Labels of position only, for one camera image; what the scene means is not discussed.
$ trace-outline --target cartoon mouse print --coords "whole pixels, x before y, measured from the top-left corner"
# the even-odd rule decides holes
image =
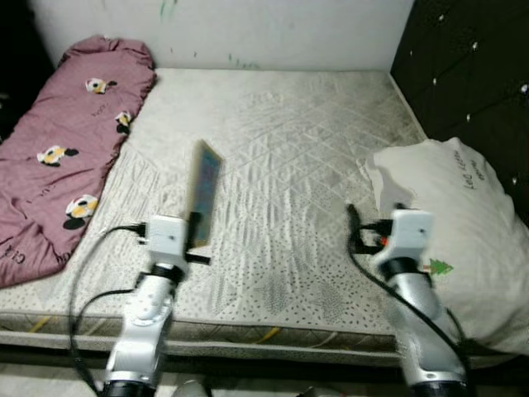
[[[104,81],[101,79],[91,78],[86,80],[84,83],[86,86],[86,90],[89,93],[99,93],[104,94],[107,91],[107,87],[112,87],[113,85],[117,85],[117,82],[111,80],[111,81]]]
[[[129,126],[131,125],[131,114],[127,111],[121,112],[116,116],[117,127],[116,131],[124,134],[129,133]]]
[[[66,215],[69,219],[64,222],[63,227],[68,230],[75,230],[86,224],[85,218],[93,215],[93,211],[98,206],[98,199],[90,194],[83,194],[81,197],[70,201],[66,207]]]
[[[78,155],[77,149],[69,149],[59,145],[53,145],[47,151],[43,153],[37,153],[36,159],[49,167],[60,167],[60,159],[64,156]]]

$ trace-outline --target pillow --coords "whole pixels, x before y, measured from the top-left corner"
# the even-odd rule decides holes
[[[457,138],[380,151],[365,162],[377,207],[429,211],[422,257],[468,338],[529,355],[529,231],[490,164]]]

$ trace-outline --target white mattress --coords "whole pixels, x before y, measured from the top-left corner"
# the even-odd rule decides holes
[[[346,254],[345,211],[354,203],[366,221],[377,216],[357,160],[422,139],[390,78],[378,72],[157,74],[67,269],[0,291],[0,324],[19,331],[2,332],[3,341],[68,346],[64,314],[79,260],[103,229],[154,213],[181,214],[193,144],[204,139],[226,160],[212,245],[205,249],[212,264],[192,265],[179,288],[169,346],[186,354],[216,354],[212,349],[223,344],[235,354],[233,342],[247,352],[237,353],[242,356],[262,356],[255,351],[265,348],[283,355],[290,347],[393,354],[392,331],[378,305],[382,294]],[[88,263],[79,305],[98,292],[131,287],[146,264],[134,237],[110,237]],[[108,298],[89,310],[82,331],[91,337],[82,347],[108,347],[123,300]],[[31,328],[36,335],[27,334]]]

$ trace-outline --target pink blanket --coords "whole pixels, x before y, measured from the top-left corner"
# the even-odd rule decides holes
[[[139,41],[95,36],[64,53],[0,146],[0,287],[64,268],[155,81],[152,68]]]

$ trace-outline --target bedding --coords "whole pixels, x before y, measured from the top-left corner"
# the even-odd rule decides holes
[[[346,203],[366,220],[378,217],[356,160],[423,139],[388,75],[156,73],[67,269],[0,290],[0,325],[11,330],[0,332],[3,341],[68,346],[64,314],[80,261],[111,226],[183,213],[193,145],[204,139],[225,159],[212,244],[198,251],[212,264],[192,265],[181,284],[169,352],[397,365],[378,305],[384,297],[346,254]],[[88,261],[79,305],[133,286],[147,263],[133,236],[110,236]],[[109,297],[88,310],[83,349],[110,349],[124,299]]]
[[[0,288],[64,268],[154,77],[139,41],[95,36],[65,52],[0,146]]]
[[[529,231],[484,157],[458,138],[428,140],[365,168],[382,213],[403,203],[434,214],[423,264],[466,334],[529,355]]]

